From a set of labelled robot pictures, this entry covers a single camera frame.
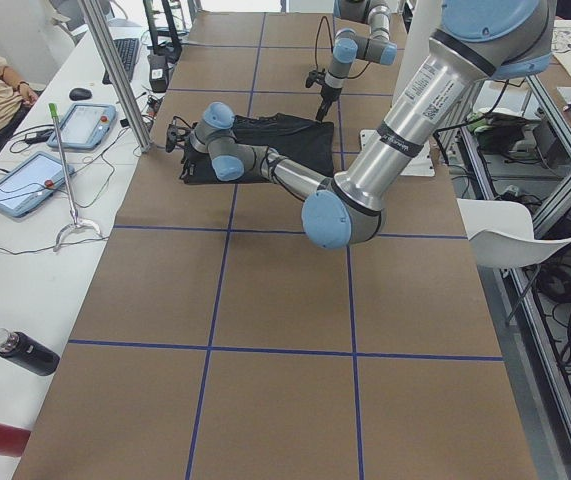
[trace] person's hand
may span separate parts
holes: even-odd
[[[36,103],[36,100],[38,100],[38,95],[36,95],[36,92],[34,92],[32,87],[26,83],[21,83],[18,86],[18,93],[20,93],[21,97],[23,97],[23,105],[26,107],[33,106]]]

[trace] folded black fabric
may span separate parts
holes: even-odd
[[[331,122],[319,123],[282,113],[260,118],[237,115],[232,131],[238,143],[269,146],[281,155],[318,173],[328,177],[334,174],[334,124]],[[216,178],[209,155],[197,152],[190,145],[185,147],[182,163],[183,172],[180,178],[189,184],[267,181],[260,175],[246,173],[234,182],[221,182]]]

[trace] blue joint cap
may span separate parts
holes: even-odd
[[[212,128],[229,130],[234,125],[234,112],[222,102],[214,102],[203,112],[203,121]]]
[[[510,78],[520,78],[526,75],[536,75],[547,69],[552,61],[552,54],[548,53],[541,57],[532,58],[518,63],[501,65],[492,75],[492,80],[508,80]]]
[[[396,45],[390,43],[385,46],[383,54],[381,55],[381,65],[391,65],[396,60]]]
[[[212,168],[221,182],[237,180],[245,173],[243,162],[233,155],[219,155],[212,159]]]
[[[354,63],[358,45],[351,38],[339,38],[334,45],[334,58],[340,63]]]
[[[301,217],[305,233],[319,247],[334,249],[349,243],[352,220],[335,193],[328,190],[314,192],[305,200]]]
[[[539,0],[444,0],[443,26],[461,42],[488,42],[520,27],[538,3]]]

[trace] brown table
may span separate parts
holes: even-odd
[[[313,118],[319,18],[201,14],[155,140],[217,100]],[[332,107],[337,167],[401,59]],[[180,157],[140,159],[15,479],[536,478],[447,169],[324,251],[279,187],[184,185]]]

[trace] robotic arm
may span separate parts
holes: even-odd
[[[189,141],[208,152],[220,180],[254,171],[305,199],[303,227],[324,248],[374,237],[384,195],[474,82],[533,75],[549,64],[556,0],[447,0],[430,54],[351,167],[334,178],[269,147],[238,145],[233,112],[210,105]]]
[[[343,83],[356,59],[391,65],[396,58],[396,45],[389,41],[392,11],[385,0],[335,0],[334,16],[368,24],[370,35],[362,37],[351,28],[340,30],[336,34],[336,45],[327,72],[312,70],[307,75],[307,88],[315,83],[321,85],[323,100],[316,114],[319,122],[340,97]]]

